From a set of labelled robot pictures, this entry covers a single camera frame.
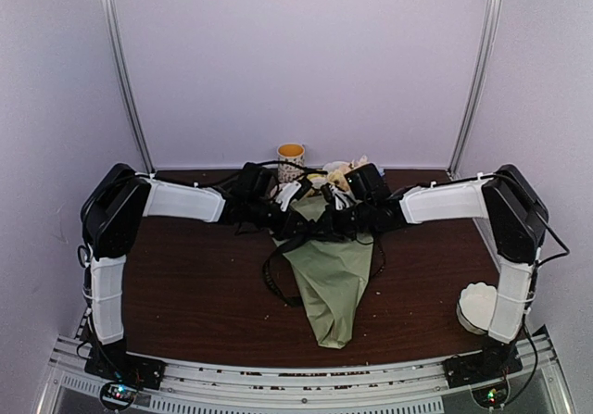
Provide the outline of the cream fake flower bunch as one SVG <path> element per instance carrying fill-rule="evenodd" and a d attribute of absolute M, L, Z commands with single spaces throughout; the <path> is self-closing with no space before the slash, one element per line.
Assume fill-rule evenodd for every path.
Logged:
<path fill-rule="evenodd" d="M 346 179 L 347 171 L 340 168 L 330 171 L 328 174 L 310 174 L 307 179 L 311 182 L 311 190 L 308 196 L 318 194 L 321 187 L 329 184 L 337 188 L 339 191 L 349 194 L 351 192 L 350 186 Z"/>

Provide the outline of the white round bowl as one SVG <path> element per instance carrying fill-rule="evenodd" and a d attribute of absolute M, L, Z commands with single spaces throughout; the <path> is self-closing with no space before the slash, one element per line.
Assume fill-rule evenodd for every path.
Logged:
<path fill-rule="evenodd" d="M 331 173 L 336 170 L 340 170 L 342 172 L 348 172 L 350 170 L 350 164 L 346 161 L 331 161 L 326 163 L 323 167 L 327 173 Z"/>

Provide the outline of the pink fake flower stem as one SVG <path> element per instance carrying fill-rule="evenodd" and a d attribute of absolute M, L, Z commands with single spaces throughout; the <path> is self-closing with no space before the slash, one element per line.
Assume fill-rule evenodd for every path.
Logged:
<path fill-rule="evenodd" d="M 352 160 L 352 161 L 349 163 L 349 166 L 350 166 L 352 169 L 356 169 L 356 168 L 359 168 L 359 167 L 361 167 L 361 166 L 364 166 L 364 165 L 366 165 L 366 164 L 368 164 L 368 163 L 369 163 L 369 159 L 368 159 L 368 157 L 367 157 L 367 156 L 362 156 L 362 157 L 361 157 L 360 159 L 358 159 L 358 160 Z"/>

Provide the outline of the black printed ribbon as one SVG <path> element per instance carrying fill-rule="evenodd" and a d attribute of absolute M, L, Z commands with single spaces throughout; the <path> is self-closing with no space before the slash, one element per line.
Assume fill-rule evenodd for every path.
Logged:
<path fill-rule="evenodd" d="M 313 237 L 318 238 L 319 237 L 319 220 L 311 220 L 308 222 L 308 224 L 309 224 L 308 233 L 305 236 L 298 236 L 298 237 L 294 237 L 294 238 L 297 238 L 299 240 L 303 240 L 303 239 L 307 240 L 307 239 L 311 239 Z M 384 235 L 385 235 L 384 233 L 373 235 L 373 237 L 375 238 L 375 242 L 378 245 L 373 249 L 372 271 L 375 273 L 375 275 L 370 279 L 370 281 L 373 280 L 374 278 L 376 278 L 378 275 L 380 275 L 385 270 L 387 256 L 386 256 L 384 243 L 383 243 Z M 263 265 L 261 268 L 261 276 L 262 276 L 263 282 L 265 283 L 263 273 L 262 273 Z M 297 283 L 296 283 L 292 268 L 286 259 L 280 257 L 280 258 L 275 259 L 271 263 L 271 276 L 273 277 L 276 284 L 280 287 L 280 290 L 283 292 L 283 294 L 285 294 L 287 296 L 292 296 L 292 297 L 299 295 Z M 277 296 L 275 293 L 273 293 L 268 288 L 266 283 L 265 283 L 265 286 L 274 296 L 276 296 L 278 299 L 280 299 L 286 305 L 286 303 L 283 301 L 283 299 L 279 298 L 279 296 Z"/>

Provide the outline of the green wrapping paper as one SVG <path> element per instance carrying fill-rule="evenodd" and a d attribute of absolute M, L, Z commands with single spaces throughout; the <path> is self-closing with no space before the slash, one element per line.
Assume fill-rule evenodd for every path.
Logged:
<path fill-rule="evenodd" d="M 372 271 L 372 234 L 352 239 L 329 236 L 276 241 L 276 249 L 263 265 L 268 288 L 289 307 L 303 307 L 320 347 L 341 349 L 352 339 L 356 310 Z M 283 294 L 271 276 L 271 263 L 286 259 L 293 271 L 298 296 Z"/>

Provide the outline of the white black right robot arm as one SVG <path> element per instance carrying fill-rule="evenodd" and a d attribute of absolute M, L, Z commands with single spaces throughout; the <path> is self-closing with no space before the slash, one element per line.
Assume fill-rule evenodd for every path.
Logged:
<path fill-rule="evenodd" d="M 490 224 L 499 279 L 496 300 L 485 331 L 500 343 L 475 358 L 475 370 L 496 377 L 511 362 L 511 343 L 535 297 L 536 274 L 546 235 L 552 234 L 549 212 L 520 170 L 506 164 L 492 173 L 451 182 L 425 182 L 391 191 L 373 163 L 346 176 L 348 189 L 322 185 L 328 203 L 324 215 L 334 235 L 391 232 L 438 220 L 482 219 Z"/>

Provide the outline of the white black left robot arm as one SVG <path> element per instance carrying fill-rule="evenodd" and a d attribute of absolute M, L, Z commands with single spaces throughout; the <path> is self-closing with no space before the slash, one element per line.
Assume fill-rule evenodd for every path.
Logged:
<path fill-rule="evenodd" d="M 93 332 L 106 345 L 95 360 L 112 380 L 123 381 L 133 371 L 132 358 L 112 344 L 124 337 L 123 270 L 142 220 L 168 217 L 224 225 L 250 223 L 280 240 L 301 236 L 309 221 L 290 206 L 312 184 L 301 175 L 271 187 L 275 178 L 274 171 L 248 162 L 224 180 L 168 182 L 118 163 L 96 186 L 81 210 L 83 264 L 88 269 L 86 299 Z"/>

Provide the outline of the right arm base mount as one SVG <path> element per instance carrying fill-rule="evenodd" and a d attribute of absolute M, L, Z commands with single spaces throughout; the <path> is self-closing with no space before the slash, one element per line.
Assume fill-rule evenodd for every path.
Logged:
<path fill-rule="evenodd" d="M 511 400 L 509 375 L 523 368 L 515 341 L 505 344 L 490 338 L 478 352 L 443 362 L 448 388 L 468 387 L 476 405 L 489 410 L 504 408 Z"/>

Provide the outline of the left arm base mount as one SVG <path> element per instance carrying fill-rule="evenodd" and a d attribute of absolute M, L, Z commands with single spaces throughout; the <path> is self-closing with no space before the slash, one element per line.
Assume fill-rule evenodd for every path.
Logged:
<path fill-rule="evenodd" d="M 105 380 L 98 399 L 107 410 L 120 413 L 130 408 L 144 389 L 160 388 L 164 361 L 129 354 L 125 339 L 102 345 L 92 336 L 84 343 L 91 347 L 84 371 Z"/>

